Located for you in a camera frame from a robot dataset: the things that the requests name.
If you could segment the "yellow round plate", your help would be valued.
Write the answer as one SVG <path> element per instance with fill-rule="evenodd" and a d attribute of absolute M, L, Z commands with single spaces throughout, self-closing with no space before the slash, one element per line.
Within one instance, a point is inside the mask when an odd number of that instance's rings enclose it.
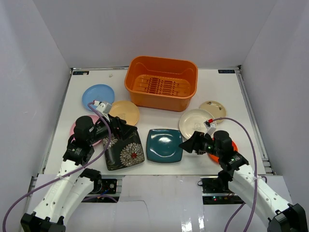
<path fill-rule="evenodd" d="M 135 126 L 140 118 L 138 107 L 131 101 L 116 101 L 112 104 L 109 114 L 125 120 L 127 124 Z"/>

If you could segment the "white round plate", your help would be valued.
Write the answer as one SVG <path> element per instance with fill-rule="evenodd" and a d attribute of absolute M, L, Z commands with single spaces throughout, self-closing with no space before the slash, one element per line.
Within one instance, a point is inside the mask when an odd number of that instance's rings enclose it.
<path fill-rule="evenodd" d="M 216 122 L 208 127 L 205 122 L 213 119 L 213 115 L 203 109 L 193 109 L 186 111 L 179 120 L 179 130 L 185 139 L 189 139 L 195 131 L 209 133 L 212 135 L 216 131 Z"/>

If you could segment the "pink round plate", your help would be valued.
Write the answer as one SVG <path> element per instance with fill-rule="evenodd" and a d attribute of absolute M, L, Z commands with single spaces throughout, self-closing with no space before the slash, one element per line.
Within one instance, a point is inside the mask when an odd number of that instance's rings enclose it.
<path fill-rule="evenodd" d="M 99 117 L 97 115 L 88 115 L 88 116 L 92 118 L 92 121 L 93 121 L 94 124 L 99 119 Z M 75 123 L 73 123 L 71 128 L 70 128 L 70 136 L 74 134 L 74 131 L 73 131 L 74 127 L 75 127 Z M 98 140 L 96 143 L 93 144 L 93 146 L 98 145 L 100 142 L 101 142 L 101 140 Z"/>

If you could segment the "teal square plate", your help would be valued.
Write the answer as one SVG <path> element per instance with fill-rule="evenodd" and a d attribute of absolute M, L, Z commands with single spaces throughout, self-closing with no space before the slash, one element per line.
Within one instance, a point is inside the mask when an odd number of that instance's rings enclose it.
<path fill-rule="evenodd" d="M 179 148 L 179 144 L 182 142 L 183 139 L 179 130 L 149 130 L 146 142 L 147 159 L 163 164 L 180 162 L 183 157 L 183 150 Z"/>

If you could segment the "cream patterned small plate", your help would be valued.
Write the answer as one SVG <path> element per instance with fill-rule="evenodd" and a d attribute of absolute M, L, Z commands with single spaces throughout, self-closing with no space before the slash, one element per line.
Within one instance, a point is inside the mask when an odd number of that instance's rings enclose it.
<path fill-rule="evenodd" d="M 209 112 L 213 118 L 222 118 L 227 116 L 225 107 L 217 101 L 205 101 L 199 106 L 199 109 Z"/>

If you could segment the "light blue round plate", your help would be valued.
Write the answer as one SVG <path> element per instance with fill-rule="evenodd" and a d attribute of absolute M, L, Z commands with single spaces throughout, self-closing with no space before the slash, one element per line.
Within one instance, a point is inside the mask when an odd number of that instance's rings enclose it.
<path fill-rule="evenodd" d="M 97 84 L 89 87 L 82 95 L 82 105 L 83 107 L 91 111 L 88 107 L 88 104 L 93 100 L 97 101 L 106 101 L 110 104 L 113 104 L 115 100 L 115 93 L 114 90 L 105 84 Z"/>

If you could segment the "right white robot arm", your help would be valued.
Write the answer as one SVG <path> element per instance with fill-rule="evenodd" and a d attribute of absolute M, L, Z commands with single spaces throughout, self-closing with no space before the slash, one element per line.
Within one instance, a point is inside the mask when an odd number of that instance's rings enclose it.
<path fill-rule="evenodd" d="M 263 221 L 269 232 L 307 232 L 306 212 L 300 204 L 291 204 L 275 192 L 262 178 L 254 175 L 253 167 L 234 150 L 229 133 L 216 131 L 213 136 L 195 131 L 179 147 L 188 153 L 215 155 L 222 170 L 218 188 L 232 191 Z"/>

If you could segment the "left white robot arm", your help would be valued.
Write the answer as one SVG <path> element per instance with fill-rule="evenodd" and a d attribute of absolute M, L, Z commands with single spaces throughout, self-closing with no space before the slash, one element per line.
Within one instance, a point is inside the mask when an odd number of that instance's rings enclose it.
<path fill-rule="evenodd" d="M 109 122 L 100 117 L 93 122 L 89 116 L 75 121 L 74 133 L 68 140 L 67 150 L 56 178 L 45 185 L 49 190 L 32 213 L 25 213 L 21 226 L 26 232 L 64 232 L 65 223 L 79 203 L 89 194 L 101 190 L 100 171 L 89 169 L 93 163 L 93 145 L 107 138 L 126 140 L 137 127 L 128 125 L 119 117 Z"/>

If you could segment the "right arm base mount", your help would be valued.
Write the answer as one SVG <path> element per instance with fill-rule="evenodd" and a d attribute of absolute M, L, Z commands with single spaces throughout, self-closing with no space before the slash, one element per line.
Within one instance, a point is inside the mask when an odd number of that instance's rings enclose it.
<path fill-rule="evenodd" d="M 227 190 L 217 177 L 201 178 L 197 185 L 202 189 L 204 205 L 242 204 L 243 200 L 235 193 Z"/>

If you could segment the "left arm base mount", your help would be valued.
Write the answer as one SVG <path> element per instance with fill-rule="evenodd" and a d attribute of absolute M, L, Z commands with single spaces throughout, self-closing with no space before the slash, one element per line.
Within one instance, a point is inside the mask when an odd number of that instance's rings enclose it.
<path fill-rule="evenodd" d="M 83 199 L 83 203 L 117 203 L 117 179 L 101 179 L 94 189 Z"/>

